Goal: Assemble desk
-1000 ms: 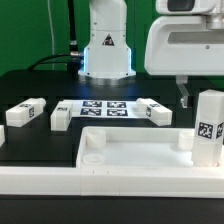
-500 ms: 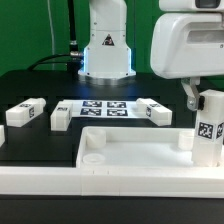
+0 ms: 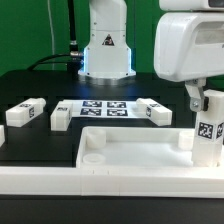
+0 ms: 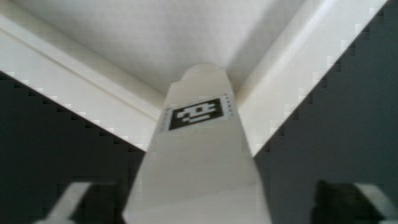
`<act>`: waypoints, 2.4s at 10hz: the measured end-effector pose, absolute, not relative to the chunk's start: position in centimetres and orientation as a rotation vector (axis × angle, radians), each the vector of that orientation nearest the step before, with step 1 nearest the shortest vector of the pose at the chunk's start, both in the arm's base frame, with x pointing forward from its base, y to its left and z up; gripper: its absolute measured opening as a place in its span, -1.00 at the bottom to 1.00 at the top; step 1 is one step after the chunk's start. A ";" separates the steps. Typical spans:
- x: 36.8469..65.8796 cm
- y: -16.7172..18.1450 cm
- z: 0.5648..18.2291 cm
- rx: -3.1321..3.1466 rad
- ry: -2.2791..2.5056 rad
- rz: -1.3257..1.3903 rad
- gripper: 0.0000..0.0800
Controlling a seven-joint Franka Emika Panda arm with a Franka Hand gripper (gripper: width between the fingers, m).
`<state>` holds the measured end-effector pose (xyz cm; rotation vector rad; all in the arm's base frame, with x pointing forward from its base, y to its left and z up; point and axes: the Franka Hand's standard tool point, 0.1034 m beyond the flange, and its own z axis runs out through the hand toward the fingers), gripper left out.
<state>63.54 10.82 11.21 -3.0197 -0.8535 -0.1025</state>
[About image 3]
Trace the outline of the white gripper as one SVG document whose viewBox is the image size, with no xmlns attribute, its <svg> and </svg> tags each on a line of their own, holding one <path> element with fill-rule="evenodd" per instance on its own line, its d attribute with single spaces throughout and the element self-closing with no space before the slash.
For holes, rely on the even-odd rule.
<svg viewBox="0 0 224 224">
<path fill-rule="evenodd" d="M 156 29 L 154 69 L 162 79 L 187 80 L 190 109 L 203 111 L 205 78 L 224 74 L 224 13 L 164 14 Z"/>
</svg>

